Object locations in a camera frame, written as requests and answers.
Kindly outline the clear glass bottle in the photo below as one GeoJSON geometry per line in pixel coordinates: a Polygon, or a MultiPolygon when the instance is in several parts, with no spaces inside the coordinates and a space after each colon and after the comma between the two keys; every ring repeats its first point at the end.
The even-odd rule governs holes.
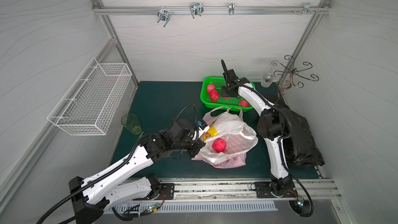
{"type": "Polygon", "coordinates": [[[269,72],[266,72],[261,80],[261,86],[264,88],[268,88],[273,83],[274,76],[273,76],[273,68],[271,67],[269,72]]]}

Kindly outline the black plastic bag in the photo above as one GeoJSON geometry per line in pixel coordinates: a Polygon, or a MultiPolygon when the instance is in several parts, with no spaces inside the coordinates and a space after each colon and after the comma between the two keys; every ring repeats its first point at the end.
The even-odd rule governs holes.
{"type": "Polygon", "coordinates": [[[276,96],[269,95],[268,99],[288,116],[291,123],[289,128],[286,121],[284,123],[275,121],[278,124],[274,132],[275,137],[286,136],[290,130],[292,131],[289,138],[283,139],[286,164],[298,168],[323,166],[325,164],[323,156],[316,147],[307,119],[292,111],[285,103],[278,103],[276,96]]]}

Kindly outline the white plastic bag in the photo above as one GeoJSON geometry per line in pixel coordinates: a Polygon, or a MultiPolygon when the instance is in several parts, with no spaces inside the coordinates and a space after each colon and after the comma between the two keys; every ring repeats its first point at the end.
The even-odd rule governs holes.
{"type": "Polygon", "coordinates": [[[221,155],[213,150],[213,142],[220,138],[225,140],[228,145],[232,144],[232,136],[240,136],[240,144],[236,144],[232,150],[233,155],[247,153],[254,148],[258,143],[257,133],[247,123],[243,121],[243,112],[240,111],[238,115],[226,113],[226,110],[217,110],[211,114],[212,116],[219,115],[219,118],[210,125],[209,130],[202,136],[201,140],[205,142],[205,147],[201,150],[204,155],[208,155],[211,162],[220,163],[226,156],[221,155]]]}

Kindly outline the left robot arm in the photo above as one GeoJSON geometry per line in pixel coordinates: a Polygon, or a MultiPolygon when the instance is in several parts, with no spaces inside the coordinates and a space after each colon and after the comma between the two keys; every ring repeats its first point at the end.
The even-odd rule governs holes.
{"type": "Polygon", "coordinates": [[[179,115],[168,129],[156,133],[144,134],[122,159],[103,171],[87,177],[75,177],[69,181],[70,194],[51,207],[39,220],[42,224],[53,212],[68,201],[72,202],[74,215],[65,220],[68,224],[92,224],[105,210],[128,198],[157,197],[161,184],[154,175],[143,177],[136,183],[122,183],[137,172],[152,166],[173,152],[186,152],[194,158],[205,146],[200,140],[209,129],[205,120],[191,123],[179,115]]]}

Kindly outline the red apple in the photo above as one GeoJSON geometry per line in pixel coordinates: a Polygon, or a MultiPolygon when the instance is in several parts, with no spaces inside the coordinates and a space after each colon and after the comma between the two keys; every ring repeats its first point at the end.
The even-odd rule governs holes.
{"type": "Polygon", "coordinates": [[[208,85],[206,86],[206,92],[207,92],[208,94],[210,94],[210,92],[212,92],[212,91],[215,90],[215,89],[216,89],[216,86],[213,85],[213,84],[208,84],[208,85]]]}
{"type": "Polygon", "coordinates": [[[217,153],[224,152],[227,148],[227,142],[223,139],[218,138],[213,142],[212,148],[217,153]]]}
{"type": "Polygon", "coordinates": [[[213,90],[210,92],[209,97],[211,101],[217,101],[220,99],[220,94],[217,90],[213,90]]]}
{"type": "Polygon", "coordinates": [[[241,107],[249,107],[249,103],[246,100],[241,100],[238,104],[241,107]]]}

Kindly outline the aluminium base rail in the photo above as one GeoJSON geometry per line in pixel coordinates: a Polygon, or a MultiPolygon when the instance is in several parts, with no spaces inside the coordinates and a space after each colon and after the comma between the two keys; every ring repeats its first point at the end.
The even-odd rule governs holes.
{"type": "MultiPolygon", "coordinates": [[[[256,185],[267,187],[271,180],[266,178],[161,178],[161,183],[174,184],[173,201],[260,201],[295,200],[291,191],[276,197],[266,188],[262,193],[256,185]]],[[[301,179],[312,200],[342,199],[332,179],[301,179]]]]}

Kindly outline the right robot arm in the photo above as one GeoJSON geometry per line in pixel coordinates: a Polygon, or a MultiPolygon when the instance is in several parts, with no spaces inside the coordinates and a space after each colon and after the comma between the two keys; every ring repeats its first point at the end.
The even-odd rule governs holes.
{"type": "Polygon", "coordinates": [[[224,60],[221,60],[221,65],[226,82],[221,89],[222,96],[243,97],[259,115],[257,130],[266,143],[271,163],[271,193],[277,198],[289,192],[294,194],[296,200],[289,202],[291,209],[300,217],[311,217],[314,213],[313,200],[286,163],[283,141],[292,135],[292,124],[287,114],[258,92],[248,79],[238,78],[233,69],[227,69],[224,60]]]}

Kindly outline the green plastic basket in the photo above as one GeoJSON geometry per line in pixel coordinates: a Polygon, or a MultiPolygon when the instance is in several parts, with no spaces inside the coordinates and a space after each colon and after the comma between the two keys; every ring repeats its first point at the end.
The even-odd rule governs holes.
{"type": "Polygon", "coordinates": [[[200,93],[200,99],[207,108],[216,109],[226,107],[235,112],[247,112],[253,107],[243,97],[226,98],[221,96],[221,88],[226,85],[223,77],[210,76],[204,79],[200,93]]]}

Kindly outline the metal hook stand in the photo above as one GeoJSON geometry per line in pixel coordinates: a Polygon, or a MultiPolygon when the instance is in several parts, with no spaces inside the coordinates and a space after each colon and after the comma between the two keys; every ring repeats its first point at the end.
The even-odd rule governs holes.
{"type": "Polygon", "coordinates": [[[291,67],[288,67],[288,65],[283,65],[281,62],[274,60],[271,62],[272,67],[279,67],[281,66],[284,70],[275,70],[273,72],[273,75],[275,78],[282,79],[282,82],[278,84],[278,96],[285,95],[286,91],[291,89],[292,87],[301,89],[304,87],[304,83],[301,81],[298,81],[297,83],[294,82],[294,78],[298,77],[300,79],[304,79],[310,82],[318,82],[319,81],[319,76],[316,74],[310,74],[309,77],[305,77],[300,75],[300,72],[305,72],[313,68],[313,65],[310,62],[304,61],[302,62],[302,65],[304,68],[298,69],[295,66],[295,57],[291,55],[286,55],[284,56],[284,59],[288,62],[291,63],[291,67]]]}

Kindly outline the metal crossbar rail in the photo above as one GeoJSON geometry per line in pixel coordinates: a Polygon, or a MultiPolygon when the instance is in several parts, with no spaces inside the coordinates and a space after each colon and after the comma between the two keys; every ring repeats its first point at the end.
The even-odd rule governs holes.
{"type": "MultiPolygon", "coordinates": [[[[94,9],[95,15],[106,16],[148,16],[157,15],[159,9],[166,9],[170,16],[191,15],[188,6],[171,6],[171,7],[102,7],[94,9]]],[[[237,6],[235,5],[234,15],[294,15],[293,10],[301,10],[303,6],[237,6]]],[[[311,6],[316,10],[317,14],[329,14],[331,7],[311,6]]],[[[203,6],[203,15],[228,15],[228,6],[203,6]]]]}

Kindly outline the white vent strip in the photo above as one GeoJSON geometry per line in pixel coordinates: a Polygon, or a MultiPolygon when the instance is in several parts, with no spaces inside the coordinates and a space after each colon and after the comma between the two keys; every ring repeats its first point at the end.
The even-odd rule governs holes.
{"type": "MultiPolygon", "coordinates": [[[[138,214],[155,205],[152,202],[122,203],[115,206],[118,214],[132,209],[138,214]]],[[[166,201],[156,213],[250,213],[278,211],[274,201],[171,202],[166,201]]]]}

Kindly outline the metal clamp hook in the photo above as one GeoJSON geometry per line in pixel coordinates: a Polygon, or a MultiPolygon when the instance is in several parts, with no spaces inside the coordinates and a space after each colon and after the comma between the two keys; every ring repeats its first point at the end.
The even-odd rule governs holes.
{"type": "Polygon", "coordinates": [[[193,3],[189,6],[189,9],[193,18],[195,18],[196,16],[201,17],[204,11],[202,3],[193,3]]]}
{"type": "Polygon", "coordinates": [[[316,10],[313,10],[311,8],[311,4],[310,3],[306,3],[303,8],[301,10],[293,10],[292,11],[294,14],[300,14],[300,15],[315,15],[318,12],[316,10]]]}
{"type": "Polygon", "coordinates": [[[234,15],[234,10],[235,10],[235,5],[234,3],[229,4],[229,15],[232,16],[234,15]]]}
{"type": "Polygon", "coordinates": [[[169,20],[170,20],[170,13],[168,10],[166,9],[159,9],[158,13],[158,20],[157,23],[160,23],[161,21],[163,22],[163,27],[166,27],[166,25],[168,24],[169,20]]]}

